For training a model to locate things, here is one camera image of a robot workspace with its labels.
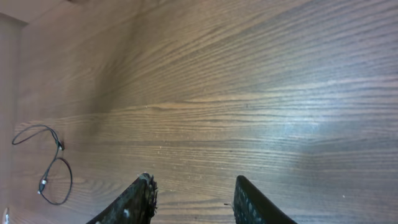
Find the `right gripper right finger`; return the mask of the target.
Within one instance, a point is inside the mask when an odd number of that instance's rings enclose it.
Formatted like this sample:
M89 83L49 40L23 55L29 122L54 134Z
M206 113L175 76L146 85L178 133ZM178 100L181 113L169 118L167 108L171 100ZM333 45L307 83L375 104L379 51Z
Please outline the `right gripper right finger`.
M239 224L296 224L243 175L236 178L232 208Z

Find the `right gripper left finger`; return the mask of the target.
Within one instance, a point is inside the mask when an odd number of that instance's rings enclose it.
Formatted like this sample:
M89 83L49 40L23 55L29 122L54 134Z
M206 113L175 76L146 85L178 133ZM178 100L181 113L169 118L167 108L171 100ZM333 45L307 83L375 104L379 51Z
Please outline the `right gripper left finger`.
M143 173L87 224L150 224L157 209L157 193L154 176Z

